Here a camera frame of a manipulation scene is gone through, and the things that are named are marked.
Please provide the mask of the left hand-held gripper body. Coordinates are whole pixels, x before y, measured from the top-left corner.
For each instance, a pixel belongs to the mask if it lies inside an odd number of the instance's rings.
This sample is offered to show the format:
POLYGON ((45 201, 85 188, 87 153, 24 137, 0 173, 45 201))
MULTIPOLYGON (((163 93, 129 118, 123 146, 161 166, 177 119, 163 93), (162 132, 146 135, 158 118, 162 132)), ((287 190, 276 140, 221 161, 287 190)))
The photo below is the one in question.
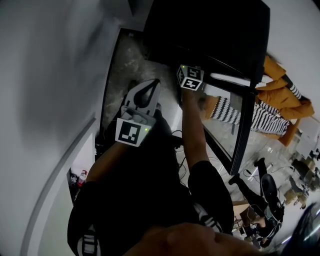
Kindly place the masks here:
POLYGON ((121 107, 121 117, 116 120, 115 140, 139 147, 156 123, 150 110, 143 111, 129 106, 121 107))

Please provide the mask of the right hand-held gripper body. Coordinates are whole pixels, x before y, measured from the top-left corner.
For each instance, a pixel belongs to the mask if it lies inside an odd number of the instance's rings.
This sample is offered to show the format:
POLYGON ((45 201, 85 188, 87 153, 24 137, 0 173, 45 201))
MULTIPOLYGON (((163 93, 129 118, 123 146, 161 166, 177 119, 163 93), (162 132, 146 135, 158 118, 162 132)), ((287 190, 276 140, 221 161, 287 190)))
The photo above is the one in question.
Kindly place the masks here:
POLYGON ((180 65, 176 75, 181 88, 196 91, 203 82, 204 71, 195 67, 180 65))

